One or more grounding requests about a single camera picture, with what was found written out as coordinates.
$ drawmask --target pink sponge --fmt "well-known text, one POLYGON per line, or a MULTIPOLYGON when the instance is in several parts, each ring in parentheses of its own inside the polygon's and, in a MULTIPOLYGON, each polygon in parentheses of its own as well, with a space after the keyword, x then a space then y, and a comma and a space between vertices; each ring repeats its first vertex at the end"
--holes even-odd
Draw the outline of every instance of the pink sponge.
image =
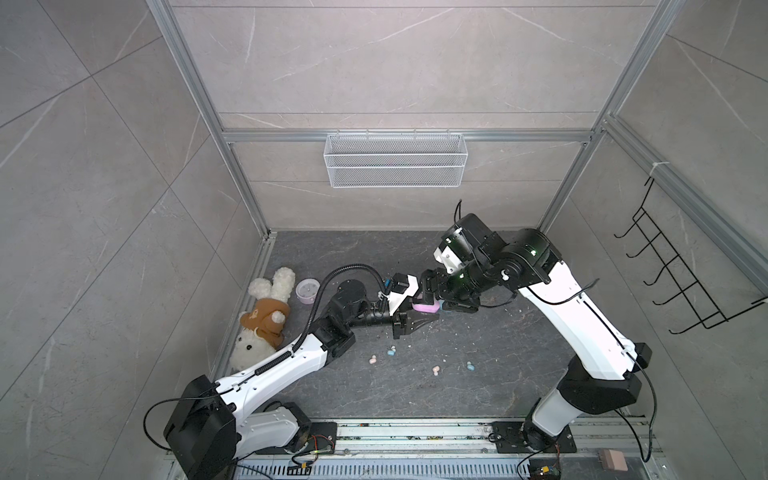
POLYGON ((413 309, 417 312, 422 313, 437 313, 438 310, 440 310, 440 303, 435 300, 435 302, 432 305, 425 305, 423 303, 414 303, 413 309))

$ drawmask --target black motor housing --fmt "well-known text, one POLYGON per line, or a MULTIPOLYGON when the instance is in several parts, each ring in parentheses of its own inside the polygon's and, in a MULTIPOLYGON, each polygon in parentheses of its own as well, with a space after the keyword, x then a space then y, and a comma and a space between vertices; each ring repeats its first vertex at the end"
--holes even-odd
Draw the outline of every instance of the black motor housing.
POLYGON ((163 437, 188 480, 209 480, 232 462, 239 441, 235 417, 205 375, 187 384, 163 437))

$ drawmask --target stuffed bunny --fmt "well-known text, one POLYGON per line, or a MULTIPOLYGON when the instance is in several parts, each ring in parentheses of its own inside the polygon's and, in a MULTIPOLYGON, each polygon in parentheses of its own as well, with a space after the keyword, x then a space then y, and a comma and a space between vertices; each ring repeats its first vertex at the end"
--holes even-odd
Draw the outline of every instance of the stuffed bunny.
POLYGON ((288 298, 293 292, 296 274, 287 267, 279 268, 272 277, 257 278, 248 286, 248 293, 257 298, 253 312, 240 317, 243 331, 237 336, 230 356, 236 370, 245 370, 276 352, 283 343, 283 327, 290 314, 288 298))

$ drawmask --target zip tie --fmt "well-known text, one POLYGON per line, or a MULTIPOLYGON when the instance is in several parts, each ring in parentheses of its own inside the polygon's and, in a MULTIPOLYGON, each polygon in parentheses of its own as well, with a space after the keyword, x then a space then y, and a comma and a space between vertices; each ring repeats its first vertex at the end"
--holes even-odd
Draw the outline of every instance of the zip tie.
POLYGON ((650 167, 650 172, 648 172, 648 177, 654 174, 654 170, 656 170, 656 167, 659 165, 666 165, 669 164, 669 162, 654 162, 653 165, 650 167))

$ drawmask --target black cable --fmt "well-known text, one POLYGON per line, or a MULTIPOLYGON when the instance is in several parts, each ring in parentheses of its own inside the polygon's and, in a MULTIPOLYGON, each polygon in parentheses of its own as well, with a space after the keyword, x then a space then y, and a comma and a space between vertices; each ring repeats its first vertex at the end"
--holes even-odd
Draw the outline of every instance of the black cable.
POLYGON ((258 473, 259 475, 263 475, 263 476, 267 477, 269 480, 275 480, 275 478, 272 475, 269 475, 266 472, 262 472, 258 468, 254 468, 254 467, 252 467, 250 465, 238 465, 238 467, 244 468, 245 470, 247 470, 248 472, 251 472, 251 473, 258 473))
MULTIPOLYGON (((616 340, 616 343, 623 349, 624 345, 622 345, 621 341, 618 339, 614 331, 608 327, 608 325, 605 324, 605 321, 603 321, 602 317, 598 315, 597 312, 594 311, 594 309, 590 306, 589 303, 584 302, 584 305, 587 306, 587 308, 600 320, 600 323, 603 324, 606 330, 611 334, 611 336, 614 337, 614 340, 616 340)), ((658 411, 658 400, 656 398, 656 389, 654 388, 654 383, 651 382, 650 377, 645 372, 645 369, 643 366, 637 362, 637 358, 633 357, 629 353, 627 353, 627 356, 629 356, 630 359, 634 362, 634 364, 638 367, 640 372, 645 377, 645 381, 648 382, 648 386, 650 387, 650 394, 654 397, 654 412, 650 415, 650 422, 648 422, 648 453, 646 456, 643 457, 643 446, 640 443, 640 437, 637 436, 637 433, 635 433, 634 428, 632 428, 632 425, 629 425, 629 421, 618 411, 616 410, 616 413, 618 413, 622 419, 624 419, 625 422, 627 422, 627 425, 629 425, 629 428, 632 430, 632 433, 634 433, 634 438, 637 440, 637 447, 640 449, 640 457, 643 463, 648 463, 650 461, 650 454, 653 452, 654 448, 654 422, 656 421, 656 413, 658 411)))
POLYGON ((223 394, 225 394, 225 393, 229 393, 229 392, 231 392, 232 390, 234 390, 234 389, 229 389, 229 390, 227 390, 226 392, 217 393, 216 395, 212 395, 212 396, 197 396, 197 397, 195 397, 195 396, 192 396, 192 397, 180 397, 180 398, 178 398, 178 399, 165 399, 165 400, 161 400, 161 401, 159 401, 159 402, 155 403, 154 405, 152 405, 152 406, 151 406, 151 407, 150 407, 150 408, 147 410, 147 413, 144 413, 144 422, 143 422, 143 425, 144 425, 144 434, 147 436, 147 438, 149 439, 149 441, 150 441, 150 442, 154 443, 154 445, 155 445, 156 447, 158 447, 159 449, 163 449, 163 450, 165 450, 166 452, 171 452, 171 449, 169 449, 168 447, 163 447, 162 445, 160 445, 159 443, 157 443, 157 442, 155 441, 155 439, 153 439, 153 438, 152 438, 152 435, 150 435, 150 434, 149 434, 149 431, 147 430, 147 417, 149 416, 149 412, 151 412, 151 411, 152 411, 152 410, 153 410, 153 409, 154 409, 156 406, 158 406, 158 405, 163 405, 164 403, 168 403, 168 402, 181 402, 182 400, 208 400, 208 399, 215 399, 216 397, 218 397, 218 396, 222 396, 222 395, 223 395, 223 394))
POLYGON ((462 218, 462 199, 458 199, 458 203, 456 204, 456 208, 453 210, 453 224, 456 225, 458 220, 456 219, 456 214, 458 214, 458 218, 462 218))
POLYGON ((586 292, 587 290, 589 290, 590 288, 595 286, 595 284, 599 280, 600 280, 599 278, 596 278, 596 279, 592 280, 590 283, 587 284, 586 287, 584 287, 581 290, 577 291, 576 293, 574 293, 573 295, 569 296, 567 299, 563 300, 562 302, 548 302, 547 300, 544 300, 543 298, 541 298, 539 295, 536 295, 536 292, 534 292, 531 287, 528 287, 528 289, 531 291, 531 293, 533 293, 533 296, 535 296, 536 298, 538 298, 539 300, 541 300, 542 302, 544 302, 544 303, 546 303, 548 305, 562 305, 563 303, 570 302, 571 300, 573 300, 577 296, 581 295, 582 293, 586 292))
POLYGON ((481 306, 482 308, 499 308, 500 306, 509 305, 510 303, 515 301, 515 292, 512 292, 512 295, 510 295, 509 300, 507 300, 504 303, 499 303, 498 305, 483 305, 482 303, 478 304, 478 306, 481 306))
POLYGON ((529 458, 531 458, 533 455, 538 455, 539 453, 542 453, 546 449, 547 449, 547 447, 544 447, 543 449, 538 450, 537 452, 533 452, 529 456, 525 457, 520 462, 518 462, 518 464, 515 466, 515 473, 518 474, 518 477, 523 478, 523 476, 520 474, 520 465, 524 464, 525 461, 528 460, 529 458))
POLYGON ((350 270, 365 270, 366 272, 370 273, 376 278, 376 281, 379 283, 379 287, 381 288, 382 293, 385 295, 388 294, 389 291, 387 287, 384 286, 384 280, 382 279, 382 276, 379 274, 379 272, 376 271, 375 268, 373 268, 370 265, 365 265, 364 263, 351 263, 350 265, 340 266, 339 268, 335 269, 333 272, 329 273, 323 279, 322 282, 320 282, 320 286, 318 287, 317 294, 315 296, 315 301, 312 303, 312 309, 310 310, 310 317, 306 321, 306 326, 304 327, 304 331, 301 332, 299 339, 293 345, 294 353, 299 351, 299 348, 301 347, 301 344, 304 343, 306 336, 310 334, 310 328, 312 328, 312 322, 315 320, 315 315, 317 315, 317 310, 320 307, 320 300, 323 297, 323 291, 326 289, 326 286, 328 286, 328 283, 330 283, 333 277, 340 275, 341 273, 348 272, 350 270))
POLYGON ((614 410, 614 412, 616 412, 622 419, 624 419, 624 421, 627 423, 627 426, 632 431, 632 435, 634 435, 634 439, 637 442, 637 447, 640 449, 640 459, 643 462, 648 462, 648 460, 650 460, 650 439, 648 441, 648 457, 647 457, 647 460, 646 460, 645 459, 645 454, 643 453, 643 445, 640 442, 640 437, 637 436, 637 432, 634 431, 634 427, 632 426, 631 423, 629 423, 629 420, 627 420, 627 417, 625 417, 624 415, 621 414, 621 412, 619 412, 618 410, 614 410))
MULTIPOLYGON (((317 450, 317 437, 314 437, 314 439, 315 439, 315 450, 317 450)), ((309 445, 310 445, 310 443, 309 443, 309 442, 307 442, 307 443, 306 443, 306 445, 304 446, 304 449, 305 449, 306 447, 308 447, 309 445)), ((291 461, 291 462, 293 462, 294 464, 298 465, 300 468, 303 468, 303 467, 304 467, 304 465, 306 465, 306 466, 310 466, 310 465, 312 465, 314 462, 317 462, 317 459, 318 459, 318 458, 320 458, 320 454, 319 454, 319 453, 315 453, 315 459, 314 459, 314 460, 309 460, 309 461, 307 461, 307 462, 301 462, 301 463, 297 462, 297 461, 296 461, 296 457, 300 457, 300 456, 303 456, 303 455, 309 455, 309 454, 311 454, 311 453, 312 453, 312 450, 311 450, 311 449, 310 449, 309 451, 307 451, 307 452, 304 452, 304 451, 303 451, 304 449, 301 449, 301 450, 299 450, 299 451, 298 451, 296 454, 294 454, 294 455, 293 455, 293 456, 290 458, 290 461, 291 461)))

